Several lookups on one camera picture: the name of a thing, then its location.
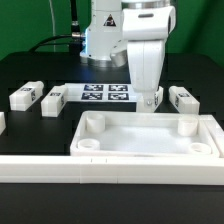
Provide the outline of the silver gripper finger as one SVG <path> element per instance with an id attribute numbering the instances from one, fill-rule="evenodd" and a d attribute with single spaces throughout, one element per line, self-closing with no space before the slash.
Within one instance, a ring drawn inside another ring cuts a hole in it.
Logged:
<path id="1" fill-rule="evenodd" d="M 148 94 L 141 94 L 138 98 L 138 111 L 153 113 L 155 111 L 155 97 Z"/>

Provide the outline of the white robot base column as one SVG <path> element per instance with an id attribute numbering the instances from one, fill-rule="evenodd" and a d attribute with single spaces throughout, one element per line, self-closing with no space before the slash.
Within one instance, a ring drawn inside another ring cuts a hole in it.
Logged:
<path id="1" fill-rule="evenodd" d="M 122 67 L 127 63 L 127 42 L 122 37 L 121 0 L 91 0 L 91 22 L 85 30 L 82 63 Z"/>

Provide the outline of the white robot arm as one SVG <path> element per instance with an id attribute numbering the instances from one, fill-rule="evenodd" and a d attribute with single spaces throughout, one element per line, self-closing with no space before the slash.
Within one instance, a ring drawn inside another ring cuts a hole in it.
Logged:
<path id="1" fill-rule="evenodd" d="M 165 44 L 176 24 L 171 0 L 121 0 L 122 40 L 111 52 L 117 66 L 128 63 L 137 112 L 153 113 L 160 103 L 156 92 L 162 72 Z"/>

